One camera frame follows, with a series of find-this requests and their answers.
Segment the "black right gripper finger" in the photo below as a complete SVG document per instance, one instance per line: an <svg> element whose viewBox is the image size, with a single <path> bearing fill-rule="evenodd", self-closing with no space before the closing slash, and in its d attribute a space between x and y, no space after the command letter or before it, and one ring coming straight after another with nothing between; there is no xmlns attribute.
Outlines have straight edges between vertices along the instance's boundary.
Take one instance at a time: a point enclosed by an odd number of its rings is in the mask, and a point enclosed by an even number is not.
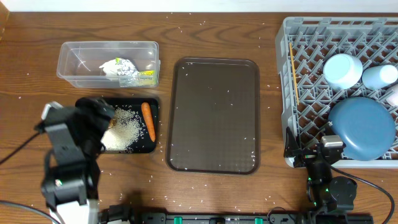
<svg viewBox="0 0 398 224"><path fill-rule="evenodd" d="M331 121L328 121L326 124L323 125L323 135L324 136L336 135L336 133L333 130L333 123Z"/></svg>
<svg viewBox="0 0 398 224"><path fill-rule="evenodd" d="M284 149L284 157L295 157L300 154L300 148L297 143L296 137L293 134L292 130L289 127L286 127L286 142L285 142L285 149Z"/></svg>

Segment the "dark blue plate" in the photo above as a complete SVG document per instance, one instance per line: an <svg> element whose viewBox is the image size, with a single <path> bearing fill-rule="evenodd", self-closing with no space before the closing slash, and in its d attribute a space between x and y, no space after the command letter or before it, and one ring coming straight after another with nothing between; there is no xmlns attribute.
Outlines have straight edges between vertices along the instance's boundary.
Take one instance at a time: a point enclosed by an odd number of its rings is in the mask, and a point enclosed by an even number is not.
<svg viewBox="0 0 398 224"><path fill-rule="evenodd" d="M393 145L396 126L392 115L377 101L347 98L329 112L333 130L346 144L343 154L357 161L382 157Z"/></svg>

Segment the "pile of white rice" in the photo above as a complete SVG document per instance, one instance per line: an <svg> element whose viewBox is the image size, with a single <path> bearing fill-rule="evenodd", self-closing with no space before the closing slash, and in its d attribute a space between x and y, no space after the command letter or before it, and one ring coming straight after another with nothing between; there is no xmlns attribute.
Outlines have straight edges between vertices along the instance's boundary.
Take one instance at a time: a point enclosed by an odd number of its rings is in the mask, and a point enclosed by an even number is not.
<svg viewBox="0 0 398 224"><path fill-rule="evenodd" d="M107 151L124 151L144 137L144 123L137 111L116 109L116 125L101 139Z"/></svg>

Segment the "light blue bowl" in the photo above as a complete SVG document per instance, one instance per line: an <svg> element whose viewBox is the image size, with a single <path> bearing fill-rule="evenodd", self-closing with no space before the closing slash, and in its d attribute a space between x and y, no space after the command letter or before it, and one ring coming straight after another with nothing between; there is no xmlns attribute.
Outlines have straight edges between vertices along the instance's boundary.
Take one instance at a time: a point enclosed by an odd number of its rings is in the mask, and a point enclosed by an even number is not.
<svg viewBox="0 0 398 224"><path fill-rule="evenodd" d="M323 76L334 90L351 88L360 81L362 74L360 59L348 54L336 54L323 66Z"/></svg>

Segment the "light blue plastic cup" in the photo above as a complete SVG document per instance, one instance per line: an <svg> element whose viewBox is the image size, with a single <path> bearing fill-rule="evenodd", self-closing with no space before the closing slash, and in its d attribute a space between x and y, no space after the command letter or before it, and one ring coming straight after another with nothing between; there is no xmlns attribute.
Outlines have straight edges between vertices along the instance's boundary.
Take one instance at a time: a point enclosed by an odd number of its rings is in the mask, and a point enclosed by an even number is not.
<svg viewBox="0 0 398 224"><path fill-rule="evenodd" d="M397 80L397 69L393 65L380 65L363 72L362 83L370 90L384 88Z"/></svg>

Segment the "pink plastic cup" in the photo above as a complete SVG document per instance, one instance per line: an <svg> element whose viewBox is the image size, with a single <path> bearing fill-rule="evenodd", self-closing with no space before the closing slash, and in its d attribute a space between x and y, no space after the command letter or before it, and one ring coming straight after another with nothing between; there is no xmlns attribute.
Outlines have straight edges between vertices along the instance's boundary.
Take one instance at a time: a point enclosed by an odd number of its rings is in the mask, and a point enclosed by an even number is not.
<svg viewBox="0 0 398 224"><path fill-rule="evenodd" d="M398 105L398 84L390 87L386 93L388 94L386 101L391 106Z"/></svg>

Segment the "white napkin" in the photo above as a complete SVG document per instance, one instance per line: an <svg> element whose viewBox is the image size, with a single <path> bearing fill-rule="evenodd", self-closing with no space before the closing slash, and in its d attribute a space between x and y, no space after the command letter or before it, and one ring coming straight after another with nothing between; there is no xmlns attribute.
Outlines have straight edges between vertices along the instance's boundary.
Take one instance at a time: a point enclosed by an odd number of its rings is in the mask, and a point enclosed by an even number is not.
<svg viewBox="0 0 398 224"><path fill-rule="evenodd" d="M111 81L118 81L118 69L119 65L117 64L116 59L112 59L108 62L102 64L99 69L102 71L103 75Z"/></svg>

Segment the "orange carrot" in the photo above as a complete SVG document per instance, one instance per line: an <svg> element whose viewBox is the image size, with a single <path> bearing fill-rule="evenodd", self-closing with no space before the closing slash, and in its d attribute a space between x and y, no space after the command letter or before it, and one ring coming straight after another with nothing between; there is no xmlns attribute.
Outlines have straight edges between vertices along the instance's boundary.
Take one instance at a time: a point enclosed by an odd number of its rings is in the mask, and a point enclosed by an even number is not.
<svg viewBox="0 0 398 224"><path fill-rule="evenodd" d="M149 133L150 139L152 142L155 142L155 126L154 126L154 122L152 119L152 111L150 108L150 104L148 104L147 102L143 102L143 104L141 104L141 110L142 110L142 115L145 121L145 124L147 126L147 131Z"/></svg>

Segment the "foil wrapper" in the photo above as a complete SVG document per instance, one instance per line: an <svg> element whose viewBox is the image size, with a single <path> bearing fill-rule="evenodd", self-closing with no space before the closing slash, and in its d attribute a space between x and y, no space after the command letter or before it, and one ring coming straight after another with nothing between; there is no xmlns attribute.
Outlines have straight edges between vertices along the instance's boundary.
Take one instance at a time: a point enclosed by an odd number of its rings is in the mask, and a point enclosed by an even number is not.
<svg viewBox="0 0 398 224"><path fill-rule="evenodd" d="M116 58L116 73L121 87L137 86L139 83L139 71L128 59Z"/></svg>

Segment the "yellow green snack packet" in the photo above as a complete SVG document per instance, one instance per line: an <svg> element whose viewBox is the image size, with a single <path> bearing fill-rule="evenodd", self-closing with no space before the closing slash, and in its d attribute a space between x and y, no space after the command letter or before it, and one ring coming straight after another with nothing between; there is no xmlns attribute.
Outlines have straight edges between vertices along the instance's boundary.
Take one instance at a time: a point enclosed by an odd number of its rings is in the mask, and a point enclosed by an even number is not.
<svg viewBox="0 0 398 224"><path fill-rule="evenodd" d="M155 70L139 72L139 86L156 86L158 84Z"/></svg>

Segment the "wooden chopstick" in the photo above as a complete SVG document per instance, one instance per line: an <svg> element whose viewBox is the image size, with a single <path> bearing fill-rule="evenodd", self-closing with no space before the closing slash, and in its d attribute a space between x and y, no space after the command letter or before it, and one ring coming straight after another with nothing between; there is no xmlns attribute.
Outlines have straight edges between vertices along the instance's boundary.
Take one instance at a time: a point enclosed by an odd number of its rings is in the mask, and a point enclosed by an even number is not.
<svg viewBox="0 0 398 224"><path fill-rule="evenodd" d="M295 64L294 64L293 44L291 42L289 42L289 53L290 53L290 62L291 62L291 67L292 67L292 77L293 77L294 90L295 90L295 99L296 99L296 103L298 106L300 104L300 100L299 100L297 76L296 76Z"/></svg>

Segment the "brown food lump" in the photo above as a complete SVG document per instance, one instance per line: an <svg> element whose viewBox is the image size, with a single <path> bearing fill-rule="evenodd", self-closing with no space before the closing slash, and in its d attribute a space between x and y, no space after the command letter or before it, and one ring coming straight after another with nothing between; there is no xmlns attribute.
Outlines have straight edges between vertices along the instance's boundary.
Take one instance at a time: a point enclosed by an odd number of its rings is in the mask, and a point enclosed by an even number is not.
<svg viewBox="0 0 398 224"><path fill-rule="evenodd" d="M116 123L117 123L117 119L115 119L115 118L111 119L109 122L108 129L113 128L116 125Z"/></svg>

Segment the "black plastic tray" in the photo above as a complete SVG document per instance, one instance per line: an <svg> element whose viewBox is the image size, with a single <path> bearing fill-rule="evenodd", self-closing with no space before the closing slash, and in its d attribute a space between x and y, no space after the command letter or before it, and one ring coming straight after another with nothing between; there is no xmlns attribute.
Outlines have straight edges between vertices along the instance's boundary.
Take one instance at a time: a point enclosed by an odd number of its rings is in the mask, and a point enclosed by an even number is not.
<svg viewBox="0 0 398 224"><path fill-rule="evenodd" d="M142 118L142 121L144 123L144 137L143 139L139 140L137 143L130 145L130 147L127 150L124 151L107 151L106 148L104 148L101 152L103 153L108 153L108 154L117 154L117 153L122 153L122 154L138 154L138 153L151 153L155 147L156 147L156 142L152 142L149 136L149 133L147 131L147 126L145 124L143 115L142 115L142 110L141 110L141 104L143 102L147 102L150 104L150 108L152 111L152 119L154 122L155 129L157 129L157 122L159 121L159 102L156 98L150 98L150 97L106 97L104 98L104 101L111 105L114 110L121 108L124 110L131 110L131 111L137 111L139 115Z"/></svg>

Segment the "dark brown serving tray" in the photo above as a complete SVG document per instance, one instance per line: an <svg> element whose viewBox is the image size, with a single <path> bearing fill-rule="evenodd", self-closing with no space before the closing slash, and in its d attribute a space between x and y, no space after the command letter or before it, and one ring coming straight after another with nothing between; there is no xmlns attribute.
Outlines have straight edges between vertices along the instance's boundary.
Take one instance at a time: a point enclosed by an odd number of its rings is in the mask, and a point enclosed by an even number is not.
<svg viewBox="0 0 398 224"><path fill-rule="evenodd" d="M251 60L181 58L174 66L167 165L249 175L260 164L259 67Z"/></svg>

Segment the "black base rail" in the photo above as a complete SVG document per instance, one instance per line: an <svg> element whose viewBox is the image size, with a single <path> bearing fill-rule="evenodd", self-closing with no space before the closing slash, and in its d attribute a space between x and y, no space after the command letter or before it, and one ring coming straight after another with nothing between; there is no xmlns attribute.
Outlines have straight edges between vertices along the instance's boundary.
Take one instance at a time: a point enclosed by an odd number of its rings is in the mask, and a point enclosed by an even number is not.
<svg viewBox="0 0 398 224"><path fill-rule="evenodd" d="M184 214L145 212L139 213L131 207L112 205L99 212L98 223L131 224L373 224L370 215L330 215L290 213L280 207L266 215L238 214Z"/></svg>

